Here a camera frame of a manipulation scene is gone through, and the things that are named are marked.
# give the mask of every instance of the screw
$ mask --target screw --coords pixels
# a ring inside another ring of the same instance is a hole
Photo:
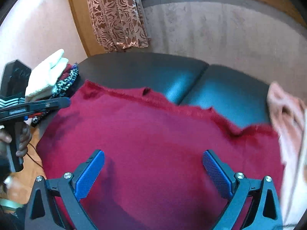
[[[244,178],[244,174],[241,173],[241,172],[238,172],[238,173],[236,174],[236,176],[237,176],[237,178],[239,178],[239,179],[243,179],[243,178]]]
[[[36,180],[37,182],[40,182],[42,179],[43,179],[43,177],[42,177],[41,175],[39,175],[35,180]]]
[[[65,179],[69,179],[70,177],[72,177],[72,174],[70,172],[64,174]]]
[[[265,179],[266,179],[267,182],[271,182],[272,181],[272,178],[270,176],[268,176],[268,175],[265,177]]]

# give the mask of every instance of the person's hand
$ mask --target person's hand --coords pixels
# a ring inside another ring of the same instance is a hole
[[[30,127],[23,123],[20,133],[20,144],[16,152],[16,156],[24,157],[28,153],[28,144],[32,139],[32,134]],[[5,129],[0,130],[0,142],[9,144],[12,141],[12,137],[5,131]]]

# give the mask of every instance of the leather surface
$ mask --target leather surface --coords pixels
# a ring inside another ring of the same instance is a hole
[[[182,104],[211,106],[239,127],[270,123],[267,109],[269,85],[242,72],[210,65]]]
[[[206,62],[160,53],[105,53],[79,64],[85,79],[114,89],[150,87],[179,104],[209,65]]]

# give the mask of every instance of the blue textured pad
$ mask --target blue textured pad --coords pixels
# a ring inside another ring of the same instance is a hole
[[[231,181],[208,151],[203,153],[203,166],[205,167],[220,195],[223,198],[231,199],[233,197]]]
[[[104,152],[99,151],[76,182],[75,196],[78,201],[88,195],[103,165]]]

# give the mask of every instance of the curtain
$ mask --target curtain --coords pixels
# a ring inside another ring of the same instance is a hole
[[[94,34],[106,52],[148,47],[141,0],[87,0]]]

